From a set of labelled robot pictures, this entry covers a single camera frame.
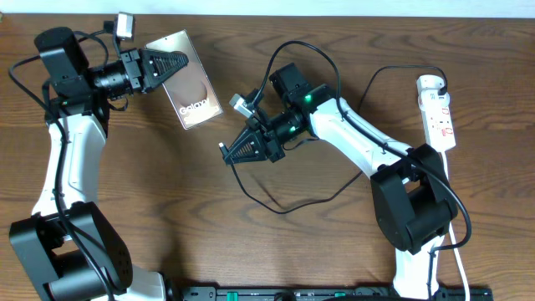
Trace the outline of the rose gold Galaxy smartphone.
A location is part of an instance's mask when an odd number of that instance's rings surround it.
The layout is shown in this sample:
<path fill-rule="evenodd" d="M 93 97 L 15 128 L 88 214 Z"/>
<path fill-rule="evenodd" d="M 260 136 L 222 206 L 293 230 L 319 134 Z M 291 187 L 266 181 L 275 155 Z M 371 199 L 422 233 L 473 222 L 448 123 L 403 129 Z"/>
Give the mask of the rose gold Galaxy smartphone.
<path fill-rule="evenodd" d="M 223 113 L 217 95 L 186 30 L 148 43 L 147 49 L 185 54 L 186 67 L 174 73 L 163 87 L 183 128 L 189 130 Z"/>

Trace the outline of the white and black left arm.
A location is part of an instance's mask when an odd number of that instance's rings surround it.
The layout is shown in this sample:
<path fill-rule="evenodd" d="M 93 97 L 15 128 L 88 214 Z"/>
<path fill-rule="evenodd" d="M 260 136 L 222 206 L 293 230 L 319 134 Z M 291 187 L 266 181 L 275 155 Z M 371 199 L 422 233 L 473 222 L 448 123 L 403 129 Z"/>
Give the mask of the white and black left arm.
<path fill-rule="evenodd" d="M 29 218 L 9 241 L 42 300 L 179 300 L 162 273 L 135 266 L 98 206 L 99 162 L 115 101 L 147 94 L 188 65 L 180 52 L 118 49 L 91 66 L 81 43 L 100 32 L 51 28 L 35 40 L 48 71 L 36 102 L 51 138 L 46 179 Z"/>

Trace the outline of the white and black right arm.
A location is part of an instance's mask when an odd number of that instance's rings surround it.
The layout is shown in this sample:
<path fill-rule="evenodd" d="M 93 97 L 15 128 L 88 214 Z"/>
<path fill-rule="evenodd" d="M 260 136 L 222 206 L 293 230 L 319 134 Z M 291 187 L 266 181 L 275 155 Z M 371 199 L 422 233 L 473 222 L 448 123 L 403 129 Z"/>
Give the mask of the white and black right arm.
<path fill-rule="evenodd" d="M 231 146 L 219 145 L 225 163 L 278 161 L 285 156 L 285 144 L 303 132 L 329 143 L 370 181 L 376 221 L 395 248 L 395 293 L 435 299 L 436 257 L 459 212 L 440 152 L 428 143 L 413 148 L 389 137 L 358 115 L 337 90 L 312 86 L 294 64 L 268 79 L 283 112 L 267 116 L 259 106 L 259 89 L 235 94 L 230 104 L 247 120 Z"/>

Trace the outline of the white charger plug adapter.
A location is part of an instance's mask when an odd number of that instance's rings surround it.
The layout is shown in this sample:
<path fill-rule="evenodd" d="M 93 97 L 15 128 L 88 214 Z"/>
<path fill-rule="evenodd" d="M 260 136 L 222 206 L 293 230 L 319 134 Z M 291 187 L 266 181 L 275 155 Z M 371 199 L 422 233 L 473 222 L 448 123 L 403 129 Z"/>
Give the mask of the white charger plug adapter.
<path fill-rule="evenodd" d="M 448 93 L 439 94 L 438 89 L 423 89 L 419 93 L 418 105 L 422 111 L 432 111 L 448 107 L 450 100 Z"/>

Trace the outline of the white power strip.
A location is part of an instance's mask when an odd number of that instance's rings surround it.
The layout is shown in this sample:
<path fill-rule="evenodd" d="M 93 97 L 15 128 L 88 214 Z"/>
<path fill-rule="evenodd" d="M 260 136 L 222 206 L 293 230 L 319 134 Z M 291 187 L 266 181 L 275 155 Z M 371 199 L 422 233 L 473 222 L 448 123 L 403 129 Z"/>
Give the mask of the white power strip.
<path fill-rule="evenodd" d="M 421 75 L 416 80 L 418 98 L 423 89 L 438 89 L 445 87 L 445 80 L 432 74 Z M 450 108 L 438 108 L 432 111 L 422 111 L 422 121 L 425 131 L 426 143 L 432 146 L 437 152 L 446 152 L 456 146 L 456 139 L 451 121 Z"/>

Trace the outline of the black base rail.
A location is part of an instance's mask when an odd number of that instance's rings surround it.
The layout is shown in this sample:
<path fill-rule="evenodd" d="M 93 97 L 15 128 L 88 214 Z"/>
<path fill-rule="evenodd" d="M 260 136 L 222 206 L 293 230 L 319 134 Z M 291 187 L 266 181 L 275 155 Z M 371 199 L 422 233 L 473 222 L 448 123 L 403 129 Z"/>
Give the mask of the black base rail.
<path fill-rule="evenodd" d="M 397 288 L 384 283 L 354 288 L 269 288 L 269 287 L 210 287 L 191 286 L 177 288 L 171 286 L 165 291 L 167 300 L 177 301 L 316 301 L 316 300 L 442 300 L 442 301 L 493 301 L 489 288 L 471 288 L 465 295 L 463 288 L 410 285 Z"/>

